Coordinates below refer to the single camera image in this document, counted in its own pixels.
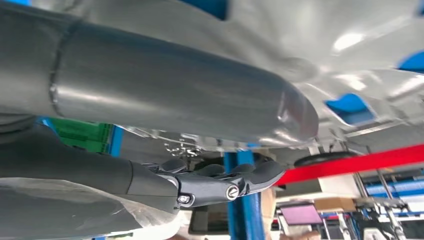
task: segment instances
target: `green panel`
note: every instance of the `green panel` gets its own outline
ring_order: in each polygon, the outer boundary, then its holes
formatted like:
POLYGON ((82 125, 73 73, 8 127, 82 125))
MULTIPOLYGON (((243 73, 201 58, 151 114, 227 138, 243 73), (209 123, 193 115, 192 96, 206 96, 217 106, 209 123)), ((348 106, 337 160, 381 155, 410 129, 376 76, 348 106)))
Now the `green panel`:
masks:
POLYGON ((63 143, 78 146, 89 152, 108 152, 112 124, 51 118, 63 143))

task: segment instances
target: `blue steel beam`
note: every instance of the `blue steel beam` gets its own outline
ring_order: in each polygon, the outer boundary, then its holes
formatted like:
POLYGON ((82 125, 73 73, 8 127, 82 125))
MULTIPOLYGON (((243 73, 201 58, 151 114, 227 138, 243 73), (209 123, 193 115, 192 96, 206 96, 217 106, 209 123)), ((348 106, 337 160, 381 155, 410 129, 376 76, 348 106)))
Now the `blue steel beam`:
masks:
MULTIPOLYGON (((225 153, 224 166, 227 173, 241 164, 255 164, 252 151, 225 153)), ((228 230, 231 240, 265 240, 260 193, 228 203, 228 230)))

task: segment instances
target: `exhaust pipe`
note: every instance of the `exhaust pipe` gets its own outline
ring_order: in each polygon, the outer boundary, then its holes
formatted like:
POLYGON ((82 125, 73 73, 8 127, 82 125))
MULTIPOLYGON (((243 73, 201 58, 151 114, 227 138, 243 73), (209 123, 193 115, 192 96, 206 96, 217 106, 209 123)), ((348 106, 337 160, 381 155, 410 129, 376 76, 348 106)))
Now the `exhaust pipe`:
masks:
POLYGON ((318 131, 271 72, 178 44, 0 3, 0 109, 275 146, 318 131))

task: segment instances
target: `workshop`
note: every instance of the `workshop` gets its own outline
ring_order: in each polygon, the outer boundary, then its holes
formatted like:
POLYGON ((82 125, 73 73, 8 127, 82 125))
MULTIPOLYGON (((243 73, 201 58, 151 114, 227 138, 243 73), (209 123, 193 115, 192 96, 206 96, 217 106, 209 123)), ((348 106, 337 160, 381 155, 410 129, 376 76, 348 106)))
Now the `workshop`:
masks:
POLYGON ((424 240, 424 0, 0 0, 0 240, 424 240))

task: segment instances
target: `bolt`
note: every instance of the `bolt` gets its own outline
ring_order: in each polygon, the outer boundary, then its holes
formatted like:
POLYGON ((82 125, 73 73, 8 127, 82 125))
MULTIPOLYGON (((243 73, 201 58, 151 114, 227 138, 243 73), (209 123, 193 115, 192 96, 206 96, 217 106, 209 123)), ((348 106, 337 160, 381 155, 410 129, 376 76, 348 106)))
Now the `bolt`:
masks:
POLYGON ((226 198, 230 201, 236 199, 239 196, 239 188, 236 185, 232 185, 226 190, 226 198))
POLYGON ((181 204, 188 204, 190 202, 190 197, 186 195, 181 195, 178 197, 177 201, 181 204))

